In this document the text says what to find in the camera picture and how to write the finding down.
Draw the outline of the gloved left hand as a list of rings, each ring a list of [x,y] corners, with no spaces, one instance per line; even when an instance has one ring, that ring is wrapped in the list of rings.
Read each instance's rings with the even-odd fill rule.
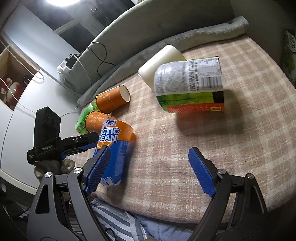
[[[75,162],[70,159],[65,159],[60,164],[58,161],[41,161],[34,167],[34,175],[39,180],[47,172],[52,172],[54,175],[68,174],[75,168]]]

